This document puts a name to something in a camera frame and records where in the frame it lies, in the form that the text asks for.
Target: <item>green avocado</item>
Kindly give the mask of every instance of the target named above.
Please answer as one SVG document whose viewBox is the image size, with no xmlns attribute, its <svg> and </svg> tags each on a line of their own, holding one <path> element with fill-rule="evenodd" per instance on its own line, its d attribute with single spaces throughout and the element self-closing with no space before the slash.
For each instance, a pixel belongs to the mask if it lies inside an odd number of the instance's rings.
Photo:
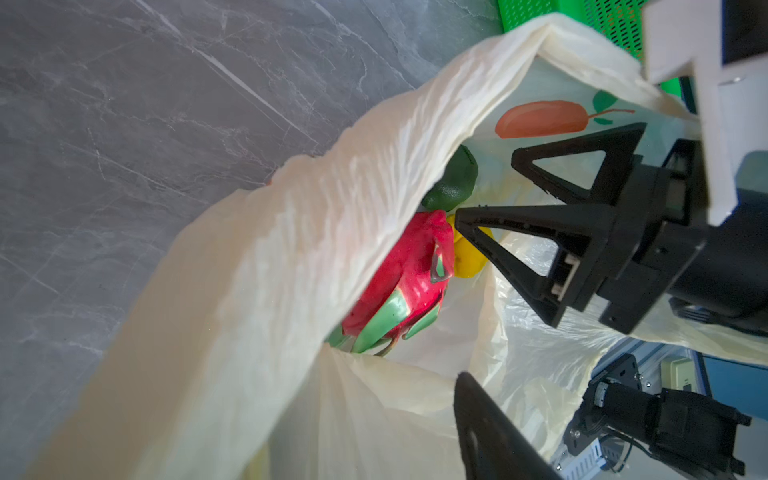
<svg viewBox="0 0 768 480">
<path fill-rule="evenodd" d="M 442 178 L 422 199 L 422 206 L 430 212 L 435 210 L 449 212 L 472 195 L 477 179 L 478 163 L 475 157 L 467 147 L 459 145 L 458 150 L 445 166 Z"/>
</svg>

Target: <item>gray marble floor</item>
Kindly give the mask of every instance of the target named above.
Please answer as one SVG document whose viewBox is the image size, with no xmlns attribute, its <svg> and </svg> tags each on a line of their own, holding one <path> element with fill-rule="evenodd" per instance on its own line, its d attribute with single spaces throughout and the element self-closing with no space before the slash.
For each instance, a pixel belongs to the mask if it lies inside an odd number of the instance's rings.
<svg viewBox="0 0 768 480">
<path fill-rule="evenodd" d="M 178 231 L 501 31 L 495 0 L 0 0 L 0 477 Z"/>
</svg>

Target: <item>plastic bag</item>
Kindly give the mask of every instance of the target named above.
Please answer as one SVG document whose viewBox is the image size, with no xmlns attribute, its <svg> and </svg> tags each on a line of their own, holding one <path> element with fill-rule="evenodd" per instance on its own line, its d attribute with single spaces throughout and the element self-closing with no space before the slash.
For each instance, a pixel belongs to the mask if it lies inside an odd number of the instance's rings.
<svg viewBox="0 0 768 480">
<path fill-rule="evenodd" d="M 465 204 L 552 202 L 509 167 L 511 152 L 581 133 L 501 140 L 494 124 L 534 101 L 586 109 L 600 90 L 619 99 L 613 108 L 635 110 L 604 117 L 614 126 L 648 123 L 639 148 L 649 161 L 696 134 L 633 58 L 554 14 L 482 42 L 417 91 L 381 103 L 325 156 L 293 157 L 271 186 L 211 207 L 176 239 L 32 475 L 227 479 L 260 452 L 249 475 L 462 478 L 452 413 L 461 369 L 549 456 L 589 372 L 622 338 L 594 320 L 600 299 L 551 329 L 487 266 L 451 280 L 437 322 L 386 359 L 322 341 L 462 142 L 480 167 Z M 604 125 L 587 118 L 584 131 Z M 570 170 L 588 181 L 594 159 Z M 534 266 L 551 258 L 546 242 L 496 237 Z M 706 337 L 657 308 L 639 338 L 768 363 L 761 340 Z"/>
</svg>

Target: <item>green crate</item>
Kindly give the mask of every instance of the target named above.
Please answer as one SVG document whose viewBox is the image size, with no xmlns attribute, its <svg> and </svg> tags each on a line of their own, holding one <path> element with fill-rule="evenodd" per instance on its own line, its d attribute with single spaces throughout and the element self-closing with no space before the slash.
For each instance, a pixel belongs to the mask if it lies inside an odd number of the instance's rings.
<svg viewBox="0 0 768 480">
<path fill-rule="evenodd" d="M 608 37 L 613 43 L 643 61 L 641 8 L 647 0 L 498 0 L 504 31 L 528 20 L 560 12 Z M 680 96 L 680 82 L 665 81 L 661 88 Z"/>
</svg>

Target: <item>yellow lemon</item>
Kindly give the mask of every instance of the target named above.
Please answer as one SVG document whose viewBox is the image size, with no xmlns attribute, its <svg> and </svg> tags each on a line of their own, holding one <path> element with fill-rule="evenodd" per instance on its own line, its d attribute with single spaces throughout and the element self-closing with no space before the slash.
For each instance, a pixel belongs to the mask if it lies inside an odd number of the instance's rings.
<svg viewBox="0 0 768 480">
<path fill-rule="evenodd" d="M 480 273 L 488 259 L 456 230 L 454 221 L 455 215 L 448 217 L 448 223 L 451 224 L 453 229 L 453 251 L 455 255 L 453 274 L 461 278 L 472 278 Z M 493 238 L 490 228 L 480 227 L 480 230 Z"/>
</svg>

